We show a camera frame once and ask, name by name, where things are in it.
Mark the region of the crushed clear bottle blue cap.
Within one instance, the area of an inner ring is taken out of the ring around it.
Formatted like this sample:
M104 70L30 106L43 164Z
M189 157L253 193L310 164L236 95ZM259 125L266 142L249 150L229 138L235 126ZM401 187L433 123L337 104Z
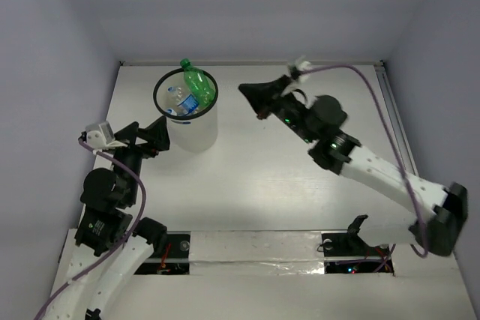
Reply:
M189 116L197 111L199 104L189 90L181 86L170 86L166 91L169 107L178 116Z

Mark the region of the green plastic bottle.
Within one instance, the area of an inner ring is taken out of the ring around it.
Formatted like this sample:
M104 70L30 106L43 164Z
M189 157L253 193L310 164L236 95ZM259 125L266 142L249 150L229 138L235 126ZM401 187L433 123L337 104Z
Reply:
M209 106L215 98L215 90L210 85L208 77L188 58L180 61L184 73L184 82L200 106Z

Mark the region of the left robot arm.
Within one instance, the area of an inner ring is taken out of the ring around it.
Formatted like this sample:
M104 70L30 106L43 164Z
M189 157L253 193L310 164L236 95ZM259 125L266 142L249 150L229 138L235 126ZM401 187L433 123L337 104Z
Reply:
M109 122L96 124L79 137L79 144L111 162L108 169L90 171L80 197L84 213L74 236L75 247L67 278L36 315L37 319L103 319L136 269L149 257L168 252L165 225L124 210L136 202L146 206L146 187L140 179L144 159L170 148L168 112L160 105L158 91L168 73L154 87L153 100L161 117L146 128L134 122L112 133Z

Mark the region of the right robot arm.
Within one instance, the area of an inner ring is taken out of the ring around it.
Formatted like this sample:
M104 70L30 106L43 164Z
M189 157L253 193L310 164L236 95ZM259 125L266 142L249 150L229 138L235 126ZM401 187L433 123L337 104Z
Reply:
M426 181L375 155L341 127L347 114L329 95L305 106L294 96L288 76L274 81L270 110L306 143L309 155L324 170L357 181L416 215L408 230L418 245L447 257L468 218L468 191L459 184L445 187Z

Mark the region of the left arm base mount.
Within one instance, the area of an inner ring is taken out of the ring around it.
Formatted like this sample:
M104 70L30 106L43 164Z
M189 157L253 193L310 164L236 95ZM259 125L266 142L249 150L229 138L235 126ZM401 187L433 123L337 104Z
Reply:
M147 258L135 275L188 275L190 273L190 232L169 233L162 250Z

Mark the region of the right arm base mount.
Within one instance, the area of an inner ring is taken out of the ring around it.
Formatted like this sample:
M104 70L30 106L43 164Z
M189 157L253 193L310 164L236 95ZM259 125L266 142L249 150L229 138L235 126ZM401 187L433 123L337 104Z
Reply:
M392 249L389 245L371 247L359 232L367 214L358 215L345 231L322 233L316 251L324 256L326 274L393 274Z

